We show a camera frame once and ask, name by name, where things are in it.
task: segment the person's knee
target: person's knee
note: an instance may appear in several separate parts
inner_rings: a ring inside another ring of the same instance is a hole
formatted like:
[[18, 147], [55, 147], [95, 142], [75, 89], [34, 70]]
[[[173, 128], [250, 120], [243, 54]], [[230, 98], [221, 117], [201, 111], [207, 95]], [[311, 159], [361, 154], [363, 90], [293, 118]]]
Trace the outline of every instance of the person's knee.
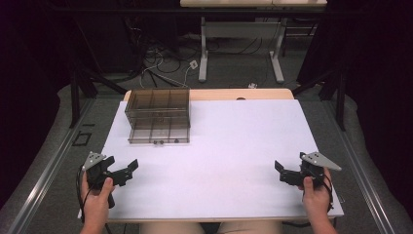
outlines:
[[282, 234], [282, 223], [273, 220], [223, 222], [218, 233]]
[[198, 222], [145, 222], [140, 224], [141, 234], [204, 234]]

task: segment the plug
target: plug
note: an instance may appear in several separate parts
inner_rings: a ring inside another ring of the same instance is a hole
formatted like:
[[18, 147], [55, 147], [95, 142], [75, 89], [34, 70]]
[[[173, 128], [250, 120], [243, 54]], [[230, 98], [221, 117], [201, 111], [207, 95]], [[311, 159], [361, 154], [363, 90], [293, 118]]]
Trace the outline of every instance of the plug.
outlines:
[[192, 69], [195, 69], [198, 67], [198, 63], [195, 60], [192, 60], [189, 62], [189, 65], [191, 66]]
[[255, 84], [255, 83], [249, 83], [248, 88], [249, 88], [249, 89], [256, 89], [256, 88], [257, 88], [257, 84]]

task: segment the floor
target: floor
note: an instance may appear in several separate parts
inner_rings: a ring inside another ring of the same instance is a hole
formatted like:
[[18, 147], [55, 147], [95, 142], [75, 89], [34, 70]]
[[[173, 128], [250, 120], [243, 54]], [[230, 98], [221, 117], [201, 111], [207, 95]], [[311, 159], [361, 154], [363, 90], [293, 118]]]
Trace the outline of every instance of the floor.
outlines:
[[[281, 58], [285, 78], [283, 84], [276, 82], [269, 61], [268, 52], [274, 40], [262, 43], [259, 38], [208, 40], [209, 63], [205, 83], [198, 81], [197, 69], [188, 68], [192, 60], [199, 62], [198, 35], [180, 38], [179, 55], [154, 45], [148, 51], [145, 64], [152, 67], [150, 70], [153, 72], [185, 83], [192, 89], [247, 89], [251, 83], [256, 84], [258, 89], [294, 89], [298, 85], [295, 78], [310, 42], [311, 37], [287, 39], [285, 57]], [[148, 72], [145, 72], [143, 79], [142, 76], [126, 76], [110, 74], [108, 78], [128, 90], [154, 87], [155, 84], [158, 87], [169, 86], [156, 77], [152, 79]], [[25, 178], [1, 210], [0, 233], [73, 233], [81, 228], [80, 221], [74, 217], [78, 207], [74, 199], [72, 177], [83, 160], [83, 153], [88, 149], [73, 147], [73, 140], [79, 131], [94, 133], [88, 147], [101, 148], [104, 133], [110, 129], [110, 118], [113, 118], [117, 103], [122, 98], [101, 84], [95, 85], [99, 95], [97, 99], [82, 98], [84, 115], [74, 129], [68, 128], [71, 121], [70, 89], [65, 87], [59, 92], [60, 110], [55, 123]], [[343, 164], [347, 167], [347, 173], [333, 175], [337, 176], [336, 186], [341, 185], [341, 194], [348, 200], [343, 204], [346, 215], [339, 219], [338, 230], [341, 233], [410, 233], [413, 228], [411, 220], [387, 190], [363, 146], [363, 135], [357, 122], [357, 105], [347, 97], [347, 130], [342, 133], [332, 120], [334, 98], [333, 101], [319, 101], [320, 88], [315, 86], [296, 98], [300, 100], [308, 117], [319, 148], [331, 154], [342, 152], [346, 155]], [[356, 198], [352, 197], [352, 193], [357, 194]], [[67, 199], [61, 202], [58, 197]], [[374, 214], [376, 208], [383, 210]], [[113, 230], [121, 232], [126, 227], [123, 224], [114, 225]], [[128, 225], [127, 233], [133, 233], [137, 229], [136, 225]], [[311, 230], [285, 226], [284, 233], [311, 233]]]

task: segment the transparent plastic box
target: transparent plastic box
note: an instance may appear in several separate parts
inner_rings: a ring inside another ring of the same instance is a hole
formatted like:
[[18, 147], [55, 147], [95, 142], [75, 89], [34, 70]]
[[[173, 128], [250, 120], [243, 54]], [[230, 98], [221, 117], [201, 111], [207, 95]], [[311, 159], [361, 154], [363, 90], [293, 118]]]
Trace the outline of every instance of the transparent plastic box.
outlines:
[[189, 142], [188, 88], [133, 90], [125, 113], [131, 124], [130, 143]]

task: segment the standing desk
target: standing desk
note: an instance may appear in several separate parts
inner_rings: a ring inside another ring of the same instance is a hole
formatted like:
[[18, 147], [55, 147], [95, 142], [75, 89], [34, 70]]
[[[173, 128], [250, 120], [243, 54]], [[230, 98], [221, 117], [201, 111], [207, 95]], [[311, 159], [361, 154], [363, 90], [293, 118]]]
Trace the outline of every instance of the standing desk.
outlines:
[[[197, 8], [300, 8], [322, 10], [326, 0], [180, 0], [181, 7]], [[283, 83], [282, 69], [279, 62], [282, 40], [287, 18], [280, 22], [207, 22], [201, 18], [201, 62], [199, 81], [207, 80], [207, 37], [236, 38], [277, 38], [273, 51], [270, 51], [271, 64], [278, 83]]]

